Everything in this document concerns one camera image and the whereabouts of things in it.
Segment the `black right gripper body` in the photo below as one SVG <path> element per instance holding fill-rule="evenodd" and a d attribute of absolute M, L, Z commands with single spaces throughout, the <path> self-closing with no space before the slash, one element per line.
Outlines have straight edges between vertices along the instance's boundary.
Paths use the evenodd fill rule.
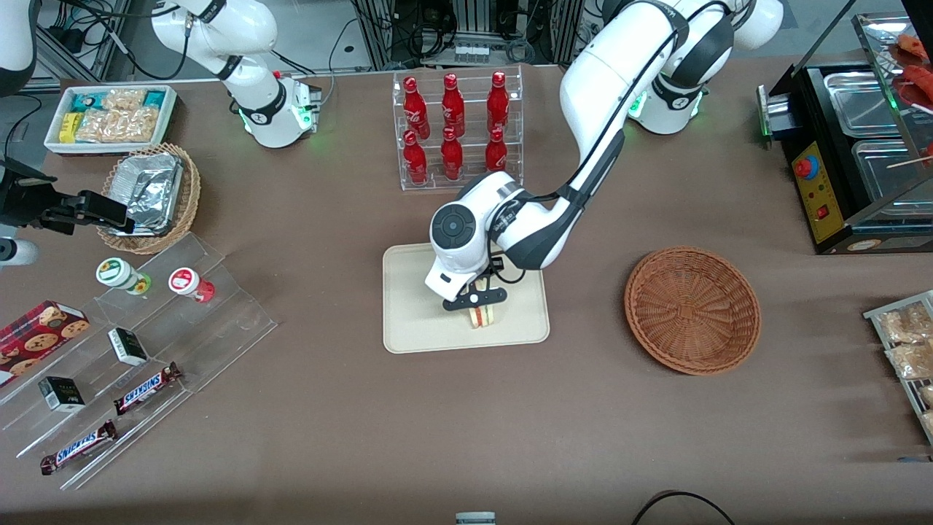
<path fill-rule="evenodd" d="M 24 228 L 36 222 L 58 203 L 53 183 L 57 177 L 44 175 L 11 158 L 2 160 L 1 222 Z"/>

